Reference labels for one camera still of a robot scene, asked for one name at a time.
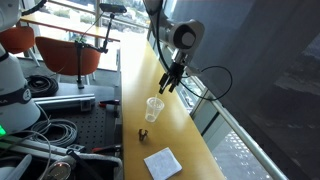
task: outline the clear plastic cup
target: clear plastic cup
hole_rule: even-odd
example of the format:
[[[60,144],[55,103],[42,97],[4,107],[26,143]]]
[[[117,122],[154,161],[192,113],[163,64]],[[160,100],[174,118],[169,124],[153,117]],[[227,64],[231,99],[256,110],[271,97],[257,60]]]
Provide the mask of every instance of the clear plastic cup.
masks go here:
[[[147,100],[147,110],[145,119],[149,122],[156,121],[158,115],[164,108],[164,103],[156,97],[151,97]]]

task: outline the wooden desk surface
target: wooden desk surface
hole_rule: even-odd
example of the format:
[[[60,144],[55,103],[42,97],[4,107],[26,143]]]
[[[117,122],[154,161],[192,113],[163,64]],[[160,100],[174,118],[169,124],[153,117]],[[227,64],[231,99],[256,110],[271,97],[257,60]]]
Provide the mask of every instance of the wooden desk surface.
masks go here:
[[[32,23],[32,24],[38,24],[38,25],[47,26],[47,27],[56,28],[56,29],[61,29],[65,31],[79,33],[79,34],[86,32],[91,26],[90,24],[75,22],[68,18],[58,17],[55,15],[43,13],[43,12],[35,12],[27,16],[22,16],[20,18],[20,21]],[[86,32],[86,34],[89,36],[104,39],[107,34],[107,28],[92,26]],[[108,39],[119,42],[120,36],[121,36],[120,33],[111,29]]]
[[[224,179],[175,91],[158,94],[165,108],[156,122],[144,119],[146,100],[158,93],[163,69],[146,39],[129,39],[121,40],[125,179],[152,179],[143,159],[166,147],[182,166],[170,179]],[[149,131],[143,142],[138,140],[139,129]]]

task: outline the green light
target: green light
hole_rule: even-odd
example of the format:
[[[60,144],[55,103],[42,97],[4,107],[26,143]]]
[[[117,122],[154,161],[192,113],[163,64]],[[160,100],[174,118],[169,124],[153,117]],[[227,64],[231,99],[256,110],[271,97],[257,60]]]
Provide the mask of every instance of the green light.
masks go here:
[[[4,130],[3,127],[0,125],[0,136],[4,136],[6,134],[7,134],[6,130]]]

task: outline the orange chair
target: orange chair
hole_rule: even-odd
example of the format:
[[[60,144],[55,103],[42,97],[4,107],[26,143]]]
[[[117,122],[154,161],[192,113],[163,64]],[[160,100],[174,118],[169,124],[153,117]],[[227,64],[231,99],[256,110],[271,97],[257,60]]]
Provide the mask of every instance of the orange chair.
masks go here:
[[[34,32],[29,26],[12,27],[0,33],[0,43],[12,54],[28,51],[37,66],[40,66],[31,48],[34,46]]]
[[[38,36],[35,40],[47,68],[57,73],[58,82],[60,81],[60,74],[69,76],[78,75],[78,57],[74,42],[43,36]],[[96,50],[82,49],[81,75],[86,77],[88,85],[90,85],[88,75],[96,71],[99,59],[100,53]]]

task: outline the white paper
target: white paper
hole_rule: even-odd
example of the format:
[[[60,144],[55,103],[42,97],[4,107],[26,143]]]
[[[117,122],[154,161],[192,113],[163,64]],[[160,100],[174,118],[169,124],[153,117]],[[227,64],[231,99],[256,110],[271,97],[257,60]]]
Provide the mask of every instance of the white paper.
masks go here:
[[[144,159],[154,180],[165,180],[182,169],[169,148]]]

